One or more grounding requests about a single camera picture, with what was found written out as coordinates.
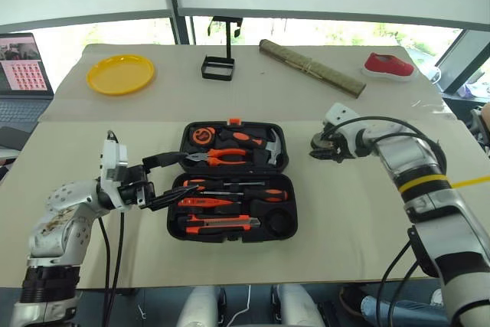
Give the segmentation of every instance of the black toolbox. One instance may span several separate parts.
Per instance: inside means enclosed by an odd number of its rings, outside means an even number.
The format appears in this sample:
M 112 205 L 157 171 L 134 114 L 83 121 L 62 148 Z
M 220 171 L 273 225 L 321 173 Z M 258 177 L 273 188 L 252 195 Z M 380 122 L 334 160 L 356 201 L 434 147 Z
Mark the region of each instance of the black toolbox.
M 241 140 L 244 134 L 249 136 L 246 141 Z M 244 243 L 260 242 L 293 236 L 298 227 L 296 198 L 292 182 L 281 174 L 289 161 L 281 127 L 270 123 L 241 122 L 239 119 L 196 122 L 185 127 L 180 152 L 194 154 L 224 149 L 232 149 L 233 154 L 213 160 L 245 163 L 213 166 L 213 162 L 207 161 L 180 161 L 186 173 L 175 179 L 173 188 L 189 185 L 196 179 L 210 182 L 206 188 L 199 187 L 200 191 L 191 198 L 168 207 L 168 232 L 180 240 L 211 243 L 240 238 Z M 245 152 L 237 154 L 237 149 Z M 275 149 L 275 158 L 270 149 Z M 210 183 L 213 183 L 211 189 L 208 187 Z M 264 197 L 264 191 L 268 193 L 271 189 L 278 191 Z M 231 194 L 206 195 L 204 191 Z M 231 203 L 213 207 L 193 206 L 196 201 L 202 201 L 200 198 Z

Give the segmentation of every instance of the window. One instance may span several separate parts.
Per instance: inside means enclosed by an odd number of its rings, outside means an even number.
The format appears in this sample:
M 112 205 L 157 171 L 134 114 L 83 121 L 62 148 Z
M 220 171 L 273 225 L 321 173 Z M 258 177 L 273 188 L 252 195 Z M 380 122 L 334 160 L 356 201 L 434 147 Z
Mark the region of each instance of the window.
M 88 44 L 174 44 L 168 18 L 39 28 L 32 32 L 56 91 Z
M 490 101 L 490 58 L 458 89 L 458 94 Z
M 193 17 L 196 44 L 226 43 L 224 23 L 207 27 L 211 17 Z M 323 21 L 292 18 L 245 18 L 232 44 L 258 45 L 267 38 L 281 45 L 400 45 L 422 70 L 432 67 L 461 32 L 457 28 L 391 23 Z

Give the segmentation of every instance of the red shoe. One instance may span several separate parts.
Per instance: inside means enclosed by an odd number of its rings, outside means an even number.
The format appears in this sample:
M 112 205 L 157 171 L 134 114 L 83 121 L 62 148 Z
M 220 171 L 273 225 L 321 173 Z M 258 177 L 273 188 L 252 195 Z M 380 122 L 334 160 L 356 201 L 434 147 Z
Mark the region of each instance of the red shoe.
M 417 69 L 412 65 L 394 57 L 371 53 L 361 69 L 363 74 L 370 77 L 384 77 L 405 82 L 417 75 Z

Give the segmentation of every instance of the yellow stripe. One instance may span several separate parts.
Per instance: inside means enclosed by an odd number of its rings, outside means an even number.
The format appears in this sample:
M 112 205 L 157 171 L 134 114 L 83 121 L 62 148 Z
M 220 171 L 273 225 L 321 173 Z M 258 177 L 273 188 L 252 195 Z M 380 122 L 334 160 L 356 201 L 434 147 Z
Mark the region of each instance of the yellow stripe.
M 490 181 L 490 176 L 482 176 L 481 178 L 477 178 L 477 179 L 458 181 L 457 183 L 454 183 L 452 185 L 452 187 L 453 188 L 460 188 L 460 187 L 465 187 L 467 185 L 484 183 L 485 181 Z
M 445 175 L 442 175 L 442 174 L 433 174 L 433 175 L 422 176 L 420 178 L 410 180 L 409 182 L 403 184 L 401 187 L 398 188 L 398 191 L 403 194 L 406 190 L 413 188 L 414 186 L 416 186 L 418 184 L 427 183 L 428 181 L 434 181 L 434 180 L 446 180 L 447 181 L 447 177 Z

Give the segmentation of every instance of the jeans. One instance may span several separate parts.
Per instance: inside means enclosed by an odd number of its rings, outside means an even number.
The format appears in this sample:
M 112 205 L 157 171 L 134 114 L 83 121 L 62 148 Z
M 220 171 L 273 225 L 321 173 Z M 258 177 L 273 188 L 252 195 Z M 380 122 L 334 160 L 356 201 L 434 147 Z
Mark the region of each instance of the jeans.
M 381 302 L 380 317 L 382 326 L 388 326 L 390 303 Z M 376 325 L 376 298 L 366 296 L 361 302 L 364 319 Z M 394 327 L 449 327 L 449 321 L 443 307 L 431 306 L 420 302 L 401 300 L 393 312 Z

